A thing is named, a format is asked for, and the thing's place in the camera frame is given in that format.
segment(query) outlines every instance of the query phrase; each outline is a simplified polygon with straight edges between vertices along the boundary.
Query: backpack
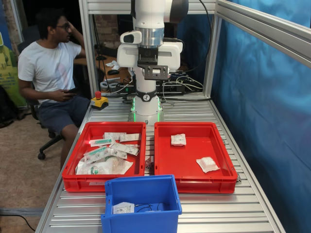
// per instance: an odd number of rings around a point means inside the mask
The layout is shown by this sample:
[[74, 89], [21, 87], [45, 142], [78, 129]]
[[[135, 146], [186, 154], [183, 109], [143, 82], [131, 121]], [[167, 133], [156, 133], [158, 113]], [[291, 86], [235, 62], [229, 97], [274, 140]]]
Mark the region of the backpack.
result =
[[25, 115], [19, 116], [19, 109], [0, 85], [0, 129], [12, 124], [13, 119], [22, 120], [24, 118]]

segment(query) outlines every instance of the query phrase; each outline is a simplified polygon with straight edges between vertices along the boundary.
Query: computer mouse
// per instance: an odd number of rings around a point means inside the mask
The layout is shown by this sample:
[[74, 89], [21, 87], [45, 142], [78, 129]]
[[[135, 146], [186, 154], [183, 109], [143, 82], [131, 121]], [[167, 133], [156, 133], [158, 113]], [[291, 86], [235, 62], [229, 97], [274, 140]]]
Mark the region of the computer mouse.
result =
[[107, 72], [108, 75], [115, 75], [115, 74], [120, 74], [120, 72], [116, 69], [112, 69], [110, 71]]

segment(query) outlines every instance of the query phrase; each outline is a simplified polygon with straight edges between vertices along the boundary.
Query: chair wheel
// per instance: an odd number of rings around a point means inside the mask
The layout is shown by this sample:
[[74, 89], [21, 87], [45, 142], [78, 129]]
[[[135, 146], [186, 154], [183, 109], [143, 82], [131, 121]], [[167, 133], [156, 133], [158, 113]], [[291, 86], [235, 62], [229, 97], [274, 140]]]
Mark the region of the chair wheel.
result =
[[55, 133], [49, 133], [49, 138], [55, 138], [56, 134]]
[[39, 153], [38, 154], [38, 159], [39, 160], [44, 160], [45, 159], [45, 153]]

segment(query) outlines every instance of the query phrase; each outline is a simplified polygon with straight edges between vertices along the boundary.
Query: man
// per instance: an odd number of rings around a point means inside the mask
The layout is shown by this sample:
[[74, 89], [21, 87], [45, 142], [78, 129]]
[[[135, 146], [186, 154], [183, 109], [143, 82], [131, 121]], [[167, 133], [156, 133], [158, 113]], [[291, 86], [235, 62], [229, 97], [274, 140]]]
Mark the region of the man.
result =
[[[43, 9], [37, 25], [41, 39], [25, 48], [18, 59], [19, 92], [39, 101], [41, 123], [64, 138], [62, 168], [89, 105], [88, 99], [68, 93], [75, 87], [73, 60], [86, 56], [84, 40], [62, 10]], [[71, 35], [81, 46], [69, 41]]]

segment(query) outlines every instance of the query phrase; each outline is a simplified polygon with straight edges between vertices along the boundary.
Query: phone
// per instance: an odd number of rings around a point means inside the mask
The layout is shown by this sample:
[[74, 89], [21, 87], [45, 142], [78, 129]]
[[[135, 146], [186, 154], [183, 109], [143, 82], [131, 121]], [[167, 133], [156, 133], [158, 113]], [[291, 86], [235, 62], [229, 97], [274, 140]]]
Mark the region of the phone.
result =
[[78, 94], [78, 92], [79, 92], [79, 89], [77, 87], [66, 91], [66, 93], [74, 93], [74, 94]]

